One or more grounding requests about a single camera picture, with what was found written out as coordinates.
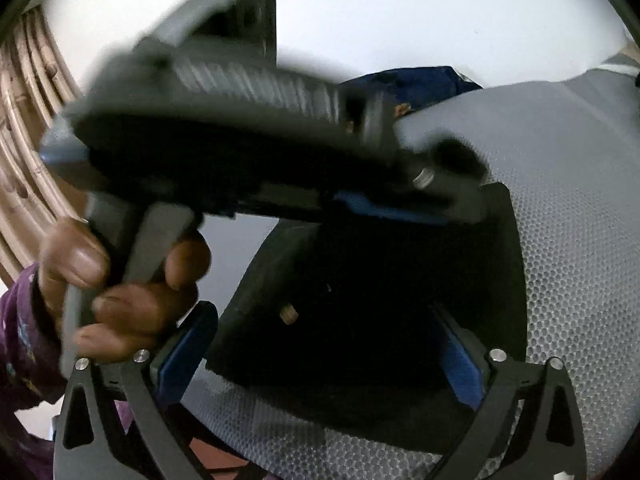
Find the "metal pin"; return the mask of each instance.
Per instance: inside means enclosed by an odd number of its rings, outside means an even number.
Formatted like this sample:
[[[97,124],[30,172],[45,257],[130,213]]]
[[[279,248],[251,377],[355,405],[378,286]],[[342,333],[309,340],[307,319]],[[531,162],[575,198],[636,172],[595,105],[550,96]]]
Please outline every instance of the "metal pin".
[[[494,348],[489,352],[489,357],[492,361],[501,363],[507,359],[507,352],[505,352],[501,348]]]
[[[149,359],[149,350],[138,350],[133,356],[133,360],[137,363],[143,363]]]
[[[89,365],[89,359],[86,357],[82,357],[76,361],[76,370],[84,370]]]
[[[564,363],[557,357],[552,357],[551,359],[549,359],[549,365],[556,370],[562,370],[564,368]]]
[[[283,306],[280,310],[280,319],[284,321],[285,325],[293,325],[298,319],[298,313],[292,304]]]
[[[415,189],[423,190],[433,182],[435,173],[429,168],[422,168],[420,174],[414,178]]]

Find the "person's arm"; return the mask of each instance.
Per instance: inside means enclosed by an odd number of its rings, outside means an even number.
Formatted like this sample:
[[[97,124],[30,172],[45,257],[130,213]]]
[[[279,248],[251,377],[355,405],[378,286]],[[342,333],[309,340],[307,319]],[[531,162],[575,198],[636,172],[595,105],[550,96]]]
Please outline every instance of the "person's arm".
[[[66,381],[58,371],[60,340],[38,290],[37,266],[25,269],[0,298],[0,404],[2,411],[53,404]]]

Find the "black device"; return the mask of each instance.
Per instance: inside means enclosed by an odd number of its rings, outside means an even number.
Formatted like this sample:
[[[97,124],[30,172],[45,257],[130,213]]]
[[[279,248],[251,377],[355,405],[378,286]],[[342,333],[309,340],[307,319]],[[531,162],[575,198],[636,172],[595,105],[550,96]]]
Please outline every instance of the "black device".
[[[28,0],[7,1],[0,19],[1,37]],[[273,17],[269,5],[274,0],[249,1],[258,1],[268,10],[265,15]],[[637,36],[637,16],[625,0],[617,2],[616,8]],[[95,91],[58,119],[43,146],[43,157],[54,171],[95,193],[88,220],[117,263],[112,282],[153,279],[167,247],[184,230],[197,225],[202,212],[253,212],[315,221],[327,216],[363,215],[423,224],[473,223],[484,218],[479,192],[482,163],[470,156],[469,150],[445,139],[421,155],[402,152],[386,122],[388,104],[382,96],[344,95],[331,82],[276,69],[274,22],[271,28],[264,27],[268,20],[263,21],[261,28],[244,35],[242,27],[255,23],[251,17],[244,20],[245,14],[239,12],[243,5],[243,0],[220,0],[220,12],[214,13],[213,20],[190,23],[174,37],[170,28],[159,30],[159,37],[148,38],[130,55],[113,60],[110,71],[97,81]],[[222,67],[220,72],[212,72],[209,56],[198,56],[204,40],[200,35],[219,36],[207,41],[215,45],[212,57]],[[215,94],[209,78],[212,73],[225,81],[217,86],[223,90]],[[290,88],[292,78],[300,76],[305,89],[321,88],[318,94],[322,97],[314,101],[320,104],[311,112],[302,105],[300,94],[295,102],[295,92],[291,92],[289,97],[278,97],[278,106],[273,106],[273,95],[268,96],[268,91],[254,94],[241,83],[245,75],[255,75],[255,83],[263,74],[270,81],[266,86],[284,85],[281,92],[284,87]],[[149,91],[152,88],[160,91],[154,94]],[[114,89],[127,89],[130,93],[124,97],[129,99],[109,95]],[[205,108],[214,100],[221,114],[208,116]],[[295,110],[283,111],[287,102],[293,103]],[[134,106],[137,103],[142,105],[138,110]],[[167,103],[176,107],[168,108]],[[256,121],[258,116],[268,119]],[[175,137],[187,134],[178,129],[187,117],[193,144],[175,142]],[[207,138],[212,120],[220,121],[216,129],[221,135],[215,140]],[[105,142],[105,132],[115,135]],[[162,147],[154,153],[158,158],[145,155],[144,148],[156,141],[154,145]],[[256,147],[267,147],[269,153],[281,157],[279,162],[291,161],[295,155],[314,163],[284,166],[286,170],[268,164],[256,166]],[[185,162],[185,155],[193,158]],[[217,160],[213,157],[215,164],[212,155],[218,156]],[[239,166],[229,164],[231,160],[239,161]],[[471,164],[460,166],[460,160]],[[323,172],[322,168],[337,173]],[[173,215],[171,221],[167,214]],[[159,236],[163,244],[151,243]],[[80,308],[89,299],[82,295],[69,299],[68,311],[73,315],[67,319],[68,330],[90,322],[81,317],[87,310]],[[459,332],[452,320],[438,313],[435,315],[440,322],[463,346],[474,346],[468,334]],[[150,455],[164,478],[208,478],[188,450],[174,440],[151,394],[153,383],[160,383],[158,370],[162,363],[190,328],[187,324],[153,362],[151,356],[142,353],[132,362],[111,367],[78,365],[71,360],[67,363],[66,371],[69,363],[74,371],[60,421],[63,436],[56,440],[56,467],[60,467],[57,478],[77,478],[74,475],[78,475],[79,466],[80,470],[90,467],[93,478],[143,478],[127,457],[113,398],[130,402]],[[576,478],[584,478],[579,414],[561,364],[553,360],[546,365],[518,364],[507,355],[485,354],[477,346],[471,353],[477,357],[478,368],[488,370],[486,384],[490,387],[465,437],[455,452],[441,460],[433,478],[475,476],[476,466],[490,453],[487,443],[504,433],[504,422],[495,421],[511,413],[514,400],[522,396],[533,400],[526,403],[521,418],[528,423],[518,425],[504,467],[492,478],[548,478],[562,461],[574,468]],[[558,416],[554,413],[556,406],[566,407],[561,426],[548,423]],[[75,428],[69,425],[72,419],[78,423]],[[536,466],[526,467],[525,462]]]

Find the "hand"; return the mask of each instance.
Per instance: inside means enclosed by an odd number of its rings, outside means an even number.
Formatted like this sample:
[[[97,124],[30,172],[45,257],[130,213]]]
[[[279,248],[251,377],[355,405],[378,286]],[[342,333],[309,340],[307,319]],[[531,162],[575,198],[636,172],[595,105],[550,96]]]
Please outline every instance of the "hand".
[[[78,330],[78,354],[100,362],[118,362],[137,350],[151,349],[158,337],[194,305],[196,281],[209,269],[211,254],[198,232],[179,241],[164,264],[164,283],[117,285],[93,304],[96,324]],[[45,308],[60,334],[67,284],[104,286],[109,256],[85,224],[59,221],[40,250],[38,286]]]

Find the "black fabric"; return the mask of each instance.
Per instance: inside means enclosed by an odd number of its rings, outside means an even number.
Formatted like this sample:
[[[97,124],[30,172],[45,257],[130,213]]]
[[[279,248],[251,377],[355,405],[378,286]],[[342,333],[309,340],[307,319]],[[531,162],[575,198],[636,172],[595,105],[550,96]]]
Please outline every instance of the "black fabric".
[[[357,219],[281,221],[220,318],[208,367],[326,426],[446,452],[472,410],[424,338],[431,301],[487,348],[526,351],[526,294],[508,190],[484,187],[491,218],[435,228]],[[298,320],[280,319],[291,304]]]

